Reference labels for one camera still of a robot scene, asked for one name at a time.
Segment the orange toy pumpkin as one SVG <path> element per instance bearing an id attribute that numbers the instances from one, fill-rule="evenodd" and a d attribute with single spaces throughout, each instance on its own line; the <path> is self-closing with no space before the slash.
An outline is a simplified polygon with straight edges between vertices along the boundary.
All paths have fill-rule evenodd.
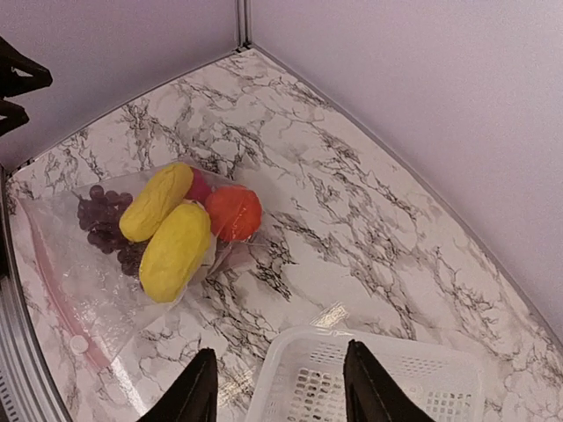
<path id="1" fill-rule="evenodd" d="M 257 194 L 243 186 L 221 186 L 205 201 L 212 233 L 224 242 L 244 241 L 261 225 Z"/>

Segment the red toy bell pepper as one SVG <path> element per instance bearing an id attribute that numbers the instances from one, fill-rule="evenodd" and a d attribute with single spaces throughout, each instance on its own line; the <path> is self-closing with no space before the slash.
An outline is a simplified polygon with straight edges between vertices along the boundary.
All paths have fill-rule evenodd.
<path id="1" fill-rule="evenodd" d="M 207 197 L 212 193 L 211 187 L 208 185 L 203 173 L 192 167 L 193 182 L 188 190 L 185 198 L 187 200 L 194 200 L 202 205 L 205 204 Z"/>

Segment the clear zip top bag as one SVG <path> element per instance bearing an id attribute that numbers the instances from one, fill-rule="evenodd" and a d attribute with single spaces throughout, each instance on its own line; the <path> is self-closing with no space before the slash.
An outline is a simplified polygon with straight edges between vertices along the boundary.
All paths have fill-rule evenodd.
<path id="1" fill-rule="evenodd" d="M 182 161 L 18 204 L 49 300 L 98 368 L 252 240 L 263 215 L 253 190 Z"/>

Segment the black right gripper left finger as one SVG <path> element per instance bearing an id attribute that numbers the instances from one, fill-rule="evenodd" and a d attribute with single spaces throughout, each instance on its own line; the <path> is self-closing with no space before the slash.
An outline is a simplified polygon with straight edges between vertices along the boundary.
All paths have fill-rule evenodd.
<path id="1" fill-rule="evenodd" d="M 211 348 L 202 348 L 138 422 L 214 422 L 217 398 L 216 353 Z"/>

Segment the dark red toy grapes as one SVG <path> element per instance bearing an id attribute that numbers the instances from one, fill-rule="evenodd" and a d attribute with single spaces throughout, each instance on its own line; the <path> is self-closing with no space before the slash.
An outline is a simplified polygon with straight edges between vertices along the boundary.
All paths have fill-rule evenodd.
<path id="1" fill-rule="evenodd" d="M 137 278 L 149 241 L 130 242 L 119 228 L 120 218 L 133 202 L 133 196 L 126 192 L 106 191 L 102 186 L 94 185 L 88 198 L 82 195 L 77 198 L 79 227 L 87 233 L 88 243 L 106 255 L 115 252 L 123 274 Z"/>

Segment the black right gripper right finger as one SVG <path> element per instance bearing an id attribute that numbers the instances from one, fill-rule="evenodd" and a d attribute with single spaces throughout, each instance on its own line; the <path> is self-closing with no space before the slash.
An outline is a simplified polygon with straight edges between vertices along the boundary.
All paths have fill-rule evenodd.
<path id="1" fill-rule="evenodd" d="M 433 422 L 363 342 L 348 342 L 343 375 L 347 422 Z"/>

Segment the white toy cauliflower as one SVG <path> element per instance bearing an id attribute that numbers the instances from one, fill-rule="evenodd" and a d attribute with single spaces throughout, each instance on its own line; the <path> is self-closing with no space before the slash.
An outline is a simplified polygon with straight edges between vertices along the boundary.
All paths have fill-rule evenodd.
<path id="1" fill-rule="evenodd" d="M 182 280 L 188 283 L 197 273 L 209 272 L 216 260 L 216 236 L 205 208 L 194 200 L 182 203 Z"/>

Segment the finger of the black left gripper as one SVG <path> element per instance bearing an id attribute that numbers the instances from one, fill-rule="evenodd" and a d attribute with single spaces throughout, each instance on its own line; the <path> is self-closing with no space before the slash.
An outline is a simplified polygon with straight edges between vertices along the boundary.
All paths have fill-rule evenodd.
<path id="1" fill-rule="evenodd" d="M 50 71 L 1 38 L 1 98 L 17 97 L 53 83 Z"/>
<path id="2" fill-rule="evenodd" d="M 4 136 L 29 122 L 29 116 L 23 106 L 3 98 L 0 99 L 0 115 L 0 136 Z"/>

